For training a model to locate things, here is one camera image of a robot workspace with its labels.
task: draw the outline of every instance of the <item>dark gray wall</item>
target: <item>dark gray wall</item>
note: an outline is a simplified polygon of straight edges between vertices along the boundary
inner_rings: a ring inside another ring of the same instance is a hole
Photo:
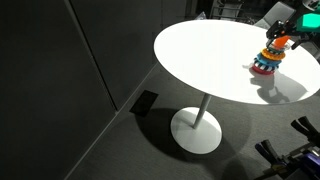
[[[153,42],[184,19],[186,1],[71,0],[115,105],[120,109],[156,63]]]
[[[0,17],[0,179],[63,179],[115,110],[63,0]]]

